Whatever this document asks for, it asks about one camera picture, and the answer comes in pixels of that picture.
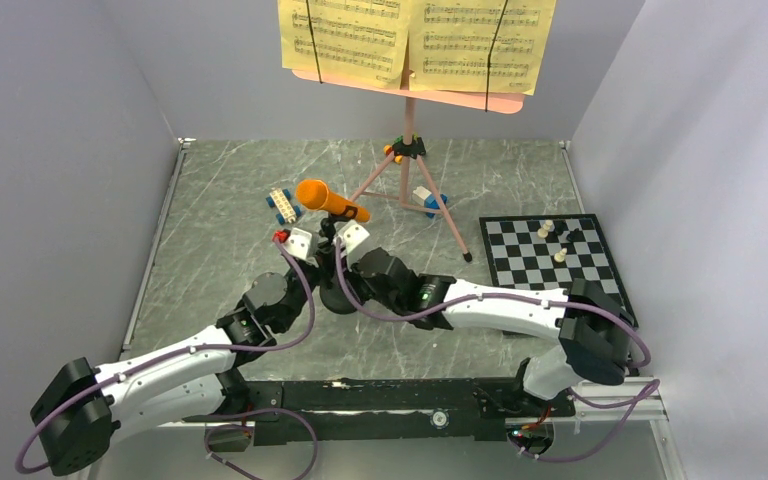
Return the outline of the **black microphone stand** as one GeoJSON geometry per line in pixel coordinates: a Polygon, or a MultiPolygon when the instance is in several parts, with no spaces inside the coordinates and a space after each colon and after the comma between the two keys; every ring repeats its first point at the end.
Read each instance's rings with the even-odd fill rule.
{"type": "Polygon", "coordinates": [[[333,241],[337,235],[337,226],[347,222],[348,218],[328,214],[320,222],[320,241],[317,244],[315,259],[320,269],[319,295],[323,306],[338,315],[348,315],[356,312],[339,286],[336,267],[340,265],[340,254],[334,247],[333,241]]]}

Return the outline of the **orange toy microphone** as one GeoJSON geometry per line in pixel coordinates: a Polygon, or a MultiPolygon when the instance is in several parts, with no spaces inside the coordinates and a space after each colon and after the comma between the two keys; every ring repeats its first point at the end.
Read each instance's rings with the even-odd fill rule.
{"type": "Polygon", "coordinates": [[[334,192],[323,180],[305,179],[296,187],[296,198],[308,210],[368,222],[370,213],[364,207],[334,192]]]}

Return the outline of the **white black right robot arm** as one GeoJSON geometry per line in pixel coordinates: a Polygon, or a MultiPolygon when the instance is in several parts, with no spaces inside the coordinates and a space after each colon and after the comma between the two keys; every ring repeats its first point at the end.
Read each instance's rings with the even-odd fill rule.
{"type": "Polygon", "coordinates": [[[592,281],[568,288],[518,290],[447,275],[418,275],[381,248],[351,260],[340,252],[336,278],[353,308],[374,300],[382,319],[423,330],[486,328],[553,341],[525,361],[511,390],[514,407],[536,415],[562,391],[582,381],[617,386],[631,367],[638,340],[634,317],[592,281]]]}

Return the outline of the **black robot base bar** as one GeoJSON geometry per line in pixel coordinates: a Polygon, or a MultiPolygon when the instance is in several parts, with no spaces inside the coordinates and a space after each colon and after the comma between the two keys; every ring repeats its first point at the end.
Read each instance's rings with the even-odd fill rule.
{"type": "Polygon", "coordinates": [[[529,400],[511,378],[248,381],[210,422],[251,422],[256,446],[321,441],[470,437],[504,441],[537,420],[575,414],[564,393],[529,400]]]}

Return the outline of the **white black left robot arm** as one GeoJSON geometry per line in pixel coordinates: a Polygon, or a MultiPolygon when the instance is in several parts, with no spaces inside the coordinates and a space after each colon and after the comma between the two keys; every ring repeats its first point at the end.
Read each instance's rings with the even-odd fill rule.
{"type": "Polygon", "coordinates": [[[239,367],[298,345],[313,328],[284,344],[275,339],[303,310],[315,320],[313,291],[328,276],[317,264],[285,259],[286,273],[261,275],[234,310],[182,341],[114,363],[93,366],[80,357],[64,364],[31,408],[34,431],[17,455],[16,471],[67,476],[116,442],[158,425],[239,417],[248,402],[239,367]],[[25,462],[32,440],[45,454],[40,465],[25,462]]]}

